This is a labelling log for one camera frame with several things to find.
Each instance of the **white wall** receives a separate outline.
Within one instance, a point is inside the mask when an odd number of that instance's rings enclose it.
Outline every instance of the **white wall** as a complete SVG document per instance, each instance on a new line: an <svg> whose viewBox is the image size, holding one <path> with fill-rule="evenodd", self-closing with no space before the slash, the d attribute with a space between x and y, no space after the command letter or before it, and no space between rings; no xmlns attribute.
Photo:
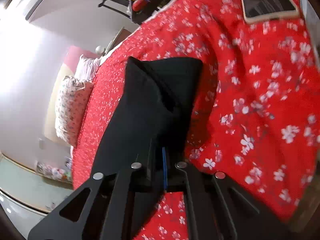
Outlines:
<svg viewBox="0 0 320 240"><path fill-rule="evenodd" d="M28 1L13 0L0 20L0 150L30 168L37 160L62 167L69 149L46 139L43 126L68 47L94 51L121 27L136 25L97 8L101 0L44 0L28 23L21 15Z"/></svg>

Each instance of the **red bedspread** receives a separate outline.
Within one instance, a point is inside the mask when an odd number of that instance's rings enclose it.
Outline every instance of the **red bedspread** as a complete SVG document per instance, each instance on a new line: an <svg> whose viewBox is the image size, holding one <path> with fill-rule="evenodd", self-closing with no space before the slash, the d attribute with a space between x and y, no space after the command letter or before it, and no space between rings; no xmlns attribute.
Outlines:
<svg viewBox="0 0 320 240"><path fill-rule="evenodd" d="M73 153L75 188L89 177L129 56L204 62L185 156L201 171L224 171L288 219L313 178L320 141L320 80L304 20L247 25L241 0L176 0L144 23L96 73ZM141 237L187 239L181 193L165 194Z"/></svg>

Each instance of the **pink headboard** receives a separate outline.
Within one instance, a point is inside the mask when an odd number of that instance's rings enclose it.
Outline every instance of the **pink headboard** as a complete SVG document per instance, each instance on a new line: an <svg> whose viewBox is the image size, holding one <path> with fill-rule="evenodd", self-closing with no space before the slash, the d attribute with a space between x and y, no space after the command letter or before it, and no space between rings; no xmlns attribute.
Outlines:
<svg viewBox="0 0 320 240"><path fill-rule="evenodd" d="M66 64L73 73L75 73L79 62L79 58L82 54L87 58L99 57L97 54L92 53L91 51L84 50L76 46L71 46L68 50L66 57L63 60L63 63Z"/></svg>

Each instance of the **folded black garment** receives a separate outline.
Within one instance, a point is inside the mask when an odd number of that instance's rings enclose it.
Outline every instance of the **folded black garment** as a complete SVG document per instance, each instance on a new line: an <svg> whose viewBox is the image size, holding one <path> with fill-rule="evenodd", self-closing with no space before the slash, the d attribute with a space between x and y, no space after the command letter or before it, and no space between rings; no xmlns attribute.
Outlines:
<svg viewBox="0 0 320 240"><path fill-rule="evenodd" d="M157 150L155 165L160 168L161 147L181 160L201 69L202 61L194 58L129 57L124 93L101 138L91 174L112 175L137 159L148 163L148 156ZM163 173L152 180L153 192L135 194L132 236L150 217L163 191Z"/></svg>

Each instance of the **white pillow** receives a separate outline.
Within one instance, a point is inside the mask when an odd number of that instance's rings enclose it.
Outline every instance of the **white pillow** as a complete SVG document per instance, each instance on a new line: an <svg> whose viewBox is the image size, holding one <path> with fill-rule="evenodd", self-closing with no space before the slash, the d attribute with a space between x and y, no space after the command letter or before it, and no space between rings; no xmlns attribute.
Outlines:
<svg viewBox="0 0 320 240"><path fill-rule="evenodd" d="M100 65L100 59L86 58L84 55L80 56L80 60L75 73L75 78L79 80L91 81L95 72Z"/></svg>
<svg viewBox="0 0 320 240"><path fill-rule="evenodd" d="M84 111L87 107L93 83L66 76L61 82L55 106L57 136L76 146Z"/></svg>

